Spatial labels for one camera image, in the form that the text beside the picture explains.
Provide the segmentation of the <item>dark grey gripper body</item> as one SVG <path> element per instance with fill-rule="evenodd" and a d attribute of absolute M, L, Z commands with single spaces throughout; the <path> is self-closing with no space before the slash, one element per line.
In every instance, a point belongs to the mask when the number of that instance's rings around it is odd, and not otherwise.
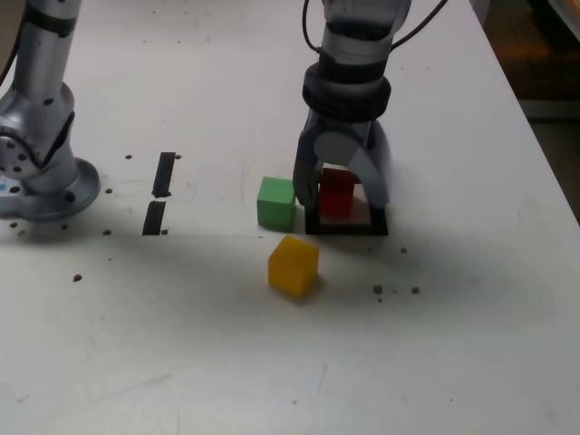
<path fill-rule="evenodd" d="M 311 113 L 311 124 L 322 129 L 322 132 L 335 131 L 359 140 L 365 148 L 373 148 L 376 142 L 375 121 L 349 123 L 324 117 L 316 112 Z"/>

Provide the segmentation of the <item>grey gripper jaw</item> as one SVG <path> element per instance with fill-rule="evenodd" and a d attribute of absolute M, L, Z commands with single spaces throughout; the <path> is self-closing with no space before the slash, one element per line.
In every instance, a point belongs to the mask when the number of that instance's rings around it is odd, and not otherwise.
<path fill-rule="evenodd" d="M 314 143 L 324 132 L 320 117 L 309 112 L 300 134 L 293 172 L 296 197 L 305 209 L 313 209 L 317 199 L 317 185 L 322 162 L 314 151 Z"/>
<path fill-rule="evenodd" d="M 374 208 L 385 208 L 391 199 L 391 147 L 378 121 L 369 129 L 367 141 L 360 145 L 348 168 L 361 181 L 367 201 Z"/>

